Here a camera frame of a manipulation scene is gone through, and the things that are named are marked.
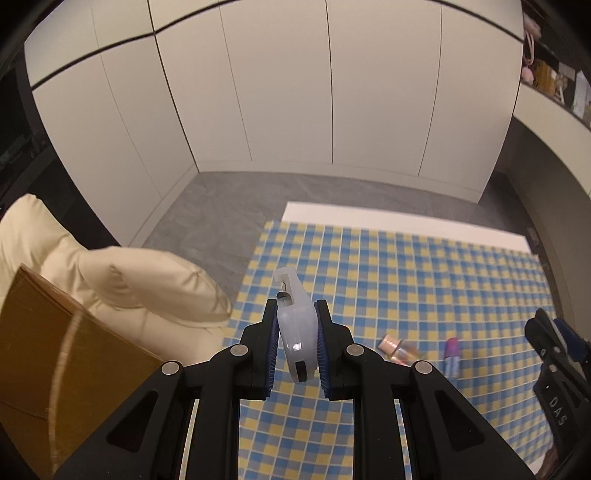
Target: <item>translucent plastic container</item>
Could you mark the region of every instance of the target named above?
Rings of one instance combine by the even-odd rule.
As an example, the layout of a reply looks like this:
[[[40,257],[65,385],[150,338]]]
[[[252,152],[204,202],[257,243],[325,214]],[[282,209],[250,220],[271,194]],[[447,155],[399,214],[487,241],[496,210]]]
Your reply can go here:
[[[318,316],[294,267],[275,270],[285,290],[277,294],[277,322],[285,358],[295,383],[305,382],[318,368]]]

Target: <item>small glass bottle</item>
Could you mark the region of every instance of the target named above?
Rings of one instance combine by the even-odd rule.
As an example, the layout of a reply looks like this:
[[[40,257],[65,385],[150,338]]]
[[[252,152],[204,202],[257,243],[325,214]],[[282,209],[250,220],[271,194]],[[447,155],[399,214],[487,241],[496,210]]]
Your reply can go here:
[[[462,351],[460,350],[460,340],[457,337],[448,338],[445,343],[445,355],[443,357],[444,367],[443,375],[448,380],[460,378],[460,360]]]
[[[386,354],[386,359],[399,365],[411,367],[418,360],[424,360],[423,354],[409,340],[397,339],[387,334],[378,348]]]

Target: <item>dark wall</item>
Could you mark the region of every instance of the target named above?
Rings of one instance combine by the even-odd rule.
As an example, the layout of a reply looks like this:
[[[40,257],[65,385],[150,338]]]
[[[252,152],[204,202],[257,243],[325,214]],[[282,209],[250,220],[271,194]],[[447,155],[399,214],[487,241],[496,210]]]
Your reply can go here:
[[[4,152],[20,135],[29,134],[27,116],[18,95],[17,75],[11,70],[0,80],[0,152]]]
[[[564,163],[513,120],[499,161],[534,222],[564,318],[591,338],[591,199]]]

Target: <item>white cabinet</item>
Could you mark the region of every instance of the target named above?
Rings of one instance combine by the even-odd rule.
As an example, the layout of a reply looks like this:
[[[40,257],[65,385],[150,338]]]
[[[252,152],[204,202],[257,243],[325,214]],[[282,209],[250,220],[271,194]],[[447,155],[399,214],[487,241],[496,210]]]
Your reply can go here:
[[[70,177],[111,234],[128,245],[161,197],[125,129],[100,55],[33,95]]]
[[[100,55],[129,136],[164,197],[194,161],[166,85],[154,37]]]
[[[448,0],[452,5],[486,18],[523,38],[521,0]]]
[[[431,130],[419,177],[482,193],[513,114],[522,44],[446,6]]]
[[[324,0],[220,7],[253,162],[332,162]]]
[[[157,40],[197,166],[250,161],[219,8],[167,28]]]
[[[329,0],[335,164],[416,176],[433,113],[441,6]]]
[[[150,10],[152,12],[152,19],[154,20],[154,28],[159,28],[168,25],[170,22],[178,20],[179,18],[189,15],[193,12],[201,10],[202,8],[213,5],[216,0],[148,0],[150,2]]]
[[[152,31],[147,0],[90,0],[99,47]]]
[[[89,0],[64,0],[25,42],[29,82],[36,84],[98,47]]]

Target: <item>checkered tablecloth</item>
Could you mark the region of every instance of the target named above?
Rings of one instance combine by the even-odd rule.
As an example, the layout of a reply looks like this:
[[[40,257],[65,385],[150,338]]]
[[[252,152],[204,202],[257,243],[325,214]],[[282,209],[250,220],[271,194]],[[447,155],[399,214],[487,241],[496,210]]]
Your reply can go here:
[[[268,222],[242,283],[225,346],[259,322],[277,267],[296,267],[313,300],[355,342],[376,348],[387,332],[417,343],[443,369],[447,338],[462,347],[456,387],[525,460],[551,442],[532,387],[540,360],[523,335],[538,307],[554,307],[537,257],[402,233]],[[402,436],[407,478],[408,450]],[[351,479],[352,402],[328,402],[316,376],[294,385],[281,347],[266,402],[243,401],[239,444],[245,479]]]

